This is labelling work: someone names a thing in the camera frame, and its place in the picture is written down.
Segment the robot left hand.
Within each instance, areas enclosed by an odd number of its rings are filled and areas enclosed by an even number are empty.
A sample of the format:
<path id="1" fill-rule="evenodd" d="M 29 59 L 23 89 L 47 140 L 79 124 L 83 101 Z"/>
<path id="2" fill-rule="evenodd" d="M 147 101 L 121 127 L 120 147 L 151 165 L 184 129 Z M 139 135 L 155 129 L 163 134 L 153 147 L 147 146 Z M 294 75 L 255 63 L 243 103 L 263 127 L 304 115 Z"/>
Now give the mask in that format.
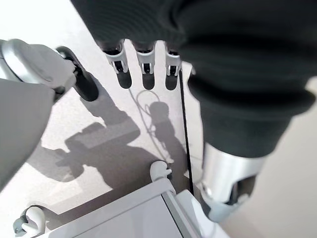
<path id="1" fill-rule="evenodd" d="M 163 40 L 193 67 L 200 103 L 206 216 L 225 220 L 252 194 L 256 176 L 290 121 L 315 95 L 314 0 L 74 0 L 97 45 Z"/>

